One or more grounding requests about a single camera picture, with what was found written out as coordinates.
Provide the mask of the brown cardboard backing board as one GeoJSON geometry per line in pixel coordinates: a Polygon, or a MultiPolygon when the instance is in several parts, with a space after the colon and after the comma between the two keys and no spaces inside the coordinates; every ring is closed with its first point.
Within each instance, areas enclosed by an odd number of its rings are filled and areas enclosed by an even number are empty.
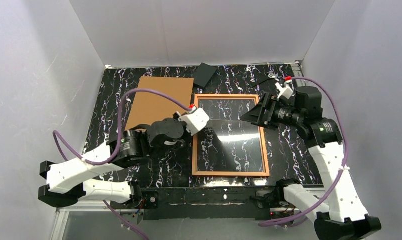
{"type": "MultiPolygon", "coordinates": [[[[185,107],[191,105],[194,79],[178,77],[149,77],[140,78],[139,89],[152,89],[164,93],[185,107]]],[[[126,121],[125,129],[129,130],[137,125],[152,125],[157,121],[173,117],[174,113],[185,110],[172,101],[147,92],[138,92],[134,95],[134,100],[126,121]]]]}

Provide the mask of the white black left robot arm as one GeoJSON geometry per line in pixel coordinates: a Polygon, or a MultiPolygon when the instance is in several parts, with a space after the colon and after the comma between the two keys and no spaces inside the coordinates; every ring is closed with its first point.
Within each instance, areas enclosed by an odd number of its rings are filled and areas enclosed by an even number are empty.
{"type": "Polygon", "coordinates": [[[115,202],[136,208],[143,202],[135,181],[97,180],[108,172],[141,165],[161,153],[183,145],[188,124],[174,118],[139,124],[116,140],[104,142],[92,151],[63,163],[44,161],[40,176],[46,184],[38,189],[38,200],[54,208],[70,207],[82,201],[115,202]]]}

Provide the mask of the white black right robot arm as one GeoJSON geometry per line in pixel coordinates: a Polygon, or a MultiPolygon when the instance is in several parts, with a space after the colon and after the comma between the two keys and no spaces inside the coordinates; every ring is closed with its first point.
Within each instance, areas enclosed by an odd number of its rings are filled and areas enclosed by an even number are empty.
{"type": "Polygon", "coordinates": [[[287,89],[278,96],[265,94],[241,120],[265,129],[294,127],[304,140],[319,170],[326,190],[321,198],[308,192],[299,181],[280,180],[272,196],[299,209],[287,218],[261,222],[262,227],[292,227],[306,217],[320,240],[363,240],[380,231],[379,218],[362,204],[347,165],[348,151],[338,124],[323,117],[322,94],[313,86],[287,89]]]}

